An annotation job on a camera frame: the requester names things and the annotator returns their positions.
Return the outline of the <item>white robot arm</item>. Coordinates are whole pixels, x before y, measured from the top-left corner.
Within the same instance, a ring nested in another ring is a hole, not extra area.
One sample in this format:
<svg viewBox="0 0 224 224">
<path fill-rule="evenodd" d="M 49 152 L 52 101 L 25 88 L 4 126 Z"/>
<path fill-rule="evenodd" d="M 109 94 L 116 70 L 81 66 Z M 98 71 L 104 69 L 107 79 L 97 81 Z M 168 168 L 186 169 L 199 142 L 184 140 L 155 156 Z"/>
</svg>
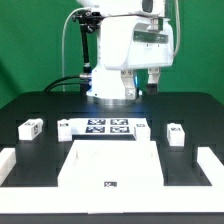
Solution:
<svg viewBox="0 0 224 224">
<path fill-rule="evenodd" d="M 84 7 L 87 30 L 97 33 L 97 65 L 87 98 L 106 105 L 137 100 L 139 69 L 149 72 L 148 86 L 155 90 L 160 69 L 174 58 L 167 0 L 77 2 Z"/>
</svg>

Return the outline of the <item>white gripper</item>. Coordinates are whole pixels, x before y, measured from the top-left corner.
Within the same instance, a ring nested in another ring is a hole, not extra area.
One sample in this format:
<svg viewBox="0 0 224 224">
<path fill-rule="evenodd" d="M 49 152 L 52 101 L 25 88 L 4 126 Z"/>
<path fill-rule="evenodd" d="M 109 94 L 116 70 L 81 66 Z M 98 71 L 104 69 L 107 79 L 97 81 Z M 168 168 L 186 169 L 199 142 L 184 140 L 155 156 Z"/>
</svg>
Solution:
<svg viewBox="0 0 224 224">
<path fill-rule="evenodd" d="M 101 62 L 107 70 L 122 70 L 125 98 L 135 100 L 135 73 L 127 69 L 148 69 L 146 92 L 158 93 L 160 69 L 173 63 L 173 30 L 168 19 L 162 29 L 152 30 L 153 19 L 140 16 L 108 17 L 101 23 Z"/>
</svg>

